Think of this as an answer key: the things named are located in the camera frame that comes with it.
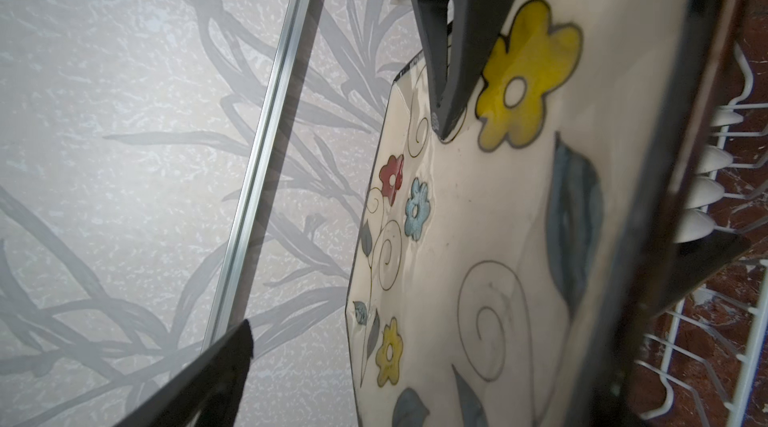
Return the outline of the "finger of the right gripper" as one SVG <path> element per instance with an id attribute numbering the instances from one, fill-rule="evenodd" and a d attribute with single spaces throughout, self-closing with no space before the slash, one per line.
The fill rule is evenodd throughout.
<path id="1" fill-rule="evenodd" d="M 423 46 L 432 129 L 445 140 L 475 89 L 514 0 L 411 0 Z"/>

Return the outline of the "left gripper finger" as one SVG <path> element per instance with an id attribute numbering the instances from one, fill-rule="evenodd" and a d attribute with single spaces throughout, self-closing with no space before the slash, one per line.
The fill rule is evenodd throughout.
<path id="1" fill-rule="evenodd" d="M 253 359 L 247 320 L 229 330 L 120 426 L 232 426 Z"/>

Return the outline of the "black square plate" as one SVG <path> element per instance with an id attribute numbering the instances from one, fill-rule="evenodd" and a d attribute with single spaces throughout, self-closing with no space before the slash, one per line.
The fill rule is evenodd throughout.
<path id="1" fill-rule="evenodd" d="M 715 230 L 678 245 L 670 275 L 654 314 L 660 315 L 752 247 L 744 235 Z"/>
<path id="2" fill-rule="evenodd" d="M 514 0 L 452 133 L 396 75 L 346 298 L 361 426 L 639 426 L 743 0 Z"/>

